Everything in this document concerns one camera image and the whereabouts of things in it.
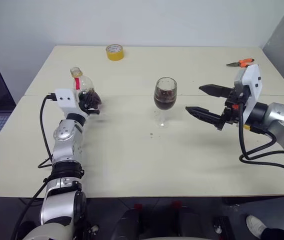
bottle cap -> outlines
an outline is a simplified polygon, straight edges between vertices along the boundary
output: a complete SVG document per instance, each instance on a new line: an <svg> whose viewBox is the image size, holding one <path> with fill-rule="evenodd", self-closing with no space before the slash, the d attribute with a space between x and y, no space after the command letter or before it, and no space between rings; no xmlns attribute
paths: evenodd
<svg viewBox="0 0 284 240"><path fill-rule="evenodd" d="M83 75L82 71L77 66L72 67L70 72L73 78L79 78Z"/></svg>

table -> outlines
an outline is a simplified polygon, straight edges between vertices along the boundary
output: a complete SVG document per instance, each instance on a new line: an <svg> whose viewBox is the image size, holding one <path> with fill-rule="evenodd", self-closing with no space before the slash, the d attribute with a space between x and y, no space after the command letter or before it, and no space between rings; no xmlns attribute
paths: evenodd
<svg viewBox="0 0 284 240"><path fill-rule="evenodd" d="M42 99L24 96L0 132L0 197L31 197L51 172L37 169L47 157L39 125ZM87 197L284 195L283 169L239 162L235 125L218 131L184 109L201 106L220 114L224 99L178 96L164 129L155 124L159 112L152 96L101 99L101 114L89 117L83 134ZM284 104L284 95L259 100ZM48 102L43 117L52 149L53 131L63 114L56 102ZM244 137L247 149L269 140L249 131ZM284 164L284 154L265 160Z"/></svg>
<svg viewBox="0 0 284 240"><path fill-rule="evenodd" d="M120 61L109 60L105 46L56 46L25 95L44 97L56 88L72 88L70 68L78 66L101 95L151 96L159 78L171 77L180 96L203 96L201 85L233 88L240 68L226 64L244 58L259 64L262 95L284 95L284 79L258 47L136 46L125 46Z"/></svg>

yellow tape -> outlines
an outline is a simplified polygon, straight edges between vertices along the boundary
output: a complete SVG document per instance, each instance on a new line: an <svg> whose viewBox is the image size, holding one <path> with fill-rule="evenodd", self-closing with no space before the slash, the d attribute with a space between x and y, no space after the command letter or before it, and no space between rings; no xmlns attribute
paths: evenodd
<svg viewBox="0 0 284 240"><path fill-rule="evenodd" d="M105 50L107 58L112 61L119 61L124 57L123 47L119 44L111 44Z"/></svg>

pliers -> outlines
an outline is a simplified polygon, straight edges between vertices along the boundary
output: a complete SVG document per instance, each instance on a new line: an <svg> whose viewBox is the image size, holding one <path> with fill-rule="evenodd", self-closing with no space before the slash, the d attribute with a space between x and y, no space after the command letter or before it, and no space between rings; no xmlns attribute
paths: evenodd
<svg viewBox="0 0 284 240"><path fill-rule="evenodd" d="M248 63L252 63L252 62L254 62L253 58L246 58L246 59L243 59L243 60L239 60L239 61L236 61L236 62L229 63L229 64L227 64L227 66L247 68L248 66L250 66L250 64L248 64Z"/></svg>

person's foot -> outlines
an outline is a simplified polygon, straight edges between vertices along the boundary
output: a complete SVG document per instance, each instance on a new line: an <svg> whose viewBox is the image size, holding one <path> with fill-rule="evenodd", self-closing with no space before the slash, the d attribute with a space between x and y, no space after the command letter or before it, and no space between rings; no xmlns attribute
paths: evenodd
<svg viewBox="0 0 284 240"><path fill-rule="evenodd" d="M258 239L261 239L263 231L267 228L260 219L252 215L246 217L246 225L249 231Z"/></svg>

